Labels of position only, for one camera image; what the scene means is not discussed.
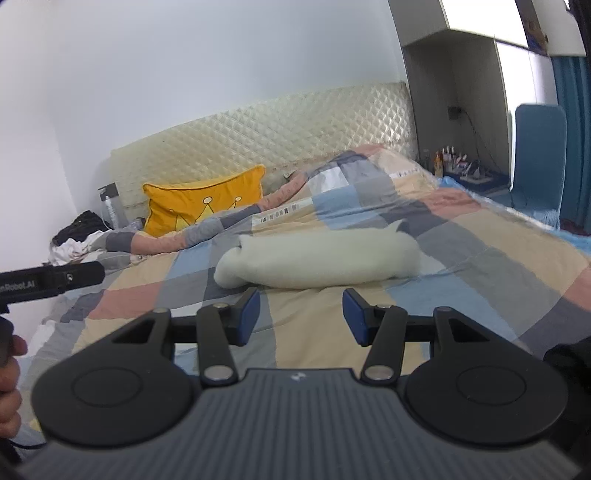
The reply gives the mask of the person's left hand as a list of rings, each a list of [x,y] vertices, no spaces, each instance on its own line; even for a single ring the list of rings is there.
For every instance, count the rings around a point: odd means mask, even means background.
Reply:
[[[26,341],[18,335],[13,335],[11,353],[6,364],[1,367],[0,377],[0,435],[3,439],[14,438],[21,426],[18,410],[22,397],[17,388],[20,367],[16,358],[26,353]]]

